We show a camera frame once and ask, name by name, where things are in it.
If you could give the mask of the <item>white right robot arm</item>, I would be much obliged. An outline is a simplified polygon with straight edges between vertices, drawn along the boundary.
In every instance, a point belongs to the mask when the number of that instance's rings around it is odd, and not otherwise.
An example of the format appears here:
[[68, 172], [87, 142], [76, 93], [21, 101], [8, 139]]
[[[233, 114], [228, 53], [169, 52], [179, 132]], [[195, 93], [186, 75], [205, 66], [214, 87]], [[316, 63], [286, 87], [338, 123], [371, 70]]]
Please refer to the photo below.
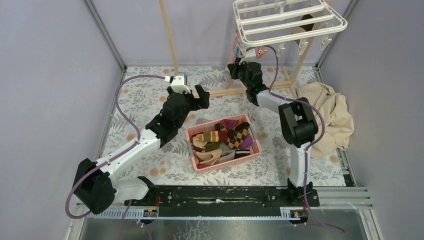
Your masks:
[[313, 190], [309, 165], [311, 144], [319, 126], [306, 98], [291, 99], [277, 95], [263, 83], [263, 72], [258, 62], [234, 62], [227, 65], [233, 80], [240, 80], [246, 88], [247, 100], [255, 106], [279, 115], [282, 136], [290, 145], [291, 172], [287, 180], [287, 201], [301, 205]]

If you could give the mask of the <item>cream maroon striped sock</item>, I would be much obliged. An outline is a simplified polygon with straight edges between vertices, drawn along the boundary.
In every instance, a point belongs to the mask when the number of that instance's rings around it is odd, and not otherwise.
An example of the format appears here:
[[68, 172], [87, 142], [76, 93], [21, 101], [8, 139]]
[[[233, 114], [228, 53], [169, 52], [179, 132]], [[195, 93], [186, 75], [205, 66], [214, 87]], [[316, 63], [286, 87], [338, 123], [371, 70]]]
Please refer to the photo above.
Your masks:
[[218, 158], [221, 157], [222, 150], [220, 148], [209, 152], [203, 152], [203, 147], [207, 142], [192, 142], [194, 154], [198, 158], [201, 165], [214, 165]]

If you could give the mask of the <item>olive green striped sock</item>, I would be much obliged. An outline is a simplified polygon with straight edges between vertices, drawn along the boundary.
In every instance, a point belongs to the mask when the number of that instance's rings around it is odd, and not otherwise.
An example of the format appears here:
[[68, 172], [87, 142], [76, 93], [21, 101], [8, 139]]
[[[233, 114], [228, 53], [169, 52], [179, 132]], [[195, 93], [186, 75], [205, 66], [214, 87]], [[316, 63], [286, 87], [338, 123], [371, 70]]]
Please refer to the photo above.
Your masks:
[[204, 153], [214, 151], [216, 149], [219, 149], [221, 144], [222, 142], [207, 142], [205, 146], [203, 147], [202, 151]]

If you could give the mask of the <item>grey sock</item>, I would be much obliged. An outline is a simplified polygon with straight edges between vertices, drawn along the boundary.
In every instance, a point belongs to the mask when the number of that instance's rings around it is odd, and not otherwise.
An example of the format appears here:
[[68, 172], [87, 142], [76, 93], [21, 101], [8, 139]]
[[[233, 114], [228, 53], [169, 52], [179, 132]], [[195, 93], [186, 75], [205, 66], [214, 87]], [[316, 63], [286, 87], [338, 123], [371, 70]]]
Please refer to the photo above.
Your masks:
[[235, 158], [235, 154], [236, 154], [235, 149], [230, 149], [225, 143], [221, 143], [219, 148], [221, 149], [222, 153], [220, 158], [218, 158], [217, 161], [215, 162], [216, 164], [232, 161]]

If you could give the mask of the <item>pink plastic basket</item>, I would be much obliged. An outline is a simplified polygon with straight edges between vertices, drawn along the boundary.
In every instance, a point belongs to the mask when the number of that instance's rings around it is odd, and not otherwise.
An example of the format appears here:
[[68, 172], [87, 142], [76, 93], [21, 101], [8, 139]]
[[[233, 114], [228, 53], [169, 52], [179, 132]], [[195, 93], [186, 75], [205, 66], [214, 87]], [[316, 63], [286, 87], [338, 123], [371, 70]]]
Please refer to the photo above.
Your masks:
[[[240, 114], [188, 127], [186, 130], [186, 137], [189, 142], [189, 146], [193, 151], [193, 157], [191, 159], [194, 169], [199, 173], [206, 173], [232, 165], [241, 164], [258, 157], [262, 152], [262, 149], [259, 141], [253, 136], [250, 127], [251, 121], [246, 114]], [[220, 164], [200, 164], [198, 158], [195, 156], [195, 150], [192, 145], [192, 135], [200, 132], [211, 131], [226, 131], [228, 140], [222, 143], [225, 143], [232, 150], [249, 150], [250, 155], [241, 158], [234, 158], [233, 160]]]

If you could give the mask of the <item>mustard yellow striped sock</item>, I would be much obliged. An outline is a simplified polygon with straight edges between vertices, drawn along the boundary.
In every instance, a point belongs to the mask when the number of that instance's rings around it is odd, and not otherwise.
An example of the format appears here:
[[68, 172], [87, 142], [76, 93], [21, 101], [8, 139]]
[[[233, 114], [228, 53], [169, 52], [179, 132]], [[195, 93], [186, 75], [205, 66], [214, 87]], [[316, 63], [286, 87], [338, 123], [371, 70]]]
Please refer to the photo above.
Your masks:
[[251, 153], [250, 153], [250, 150], [249, 149], [237, 149], [235, 151], [234, 158], [235, 159], [239, 159], [239, 158], [243, 158], [243, 157], [249, 156], [250, 154]]

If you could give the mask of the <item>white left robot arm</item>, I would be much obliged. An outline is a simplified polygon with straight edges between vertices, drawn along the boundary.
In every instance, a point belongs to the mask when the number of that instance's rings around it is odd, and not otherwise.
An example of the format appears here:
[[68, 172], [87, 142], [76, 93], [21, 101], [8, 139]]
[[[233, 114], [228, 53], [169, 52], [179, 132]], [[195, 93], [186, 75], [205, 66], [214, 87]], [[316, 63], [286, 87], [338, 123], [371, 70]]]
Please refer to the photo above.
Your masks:
[[192, 92], [175, 92], [168, 87], [168, 98], [162, 110], [126, 145], [111, 156], [91, 161], [82, 160], [76, 170], [72, 194], [92, 214], [100, 214], [113, 203], [138, 200], [148, 206], [155, 200], [155, 192], [148, 183], [137, 178], [119, 180], [118, 177], [136, 160], [146, 157], [170, 142], [182, 127], [189, 112], [207, 109], [210, 93], [196, 85], [198, 97]]

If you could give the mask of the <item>pink sock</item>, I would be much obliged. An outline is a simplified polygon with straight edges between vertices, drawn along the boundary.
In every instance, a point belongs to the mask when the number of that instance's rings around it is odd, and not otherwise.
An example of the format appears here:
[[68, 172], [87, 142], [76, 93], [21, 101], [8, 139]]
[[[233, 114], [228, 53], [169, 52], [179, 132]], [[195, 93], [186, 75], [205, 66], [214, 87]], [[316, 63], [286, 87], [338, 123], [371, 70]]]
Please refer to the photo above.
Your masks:
[[[236, 30], [235, 34], [234, 34], [233, 46], [232, 46], [232, 50], [231, 50], [231, 54], [230, 54], [230, 58], [229, 58], [230, 64], [234, 63], [236, 58], [237, 58], [238, 46], [239, 46], [239, 31]], [[234, 85], [234, 81], [233, 81], [231, 75], [229, 75], [229, 77], [228, 77], [228, 84], [230, 86]]]

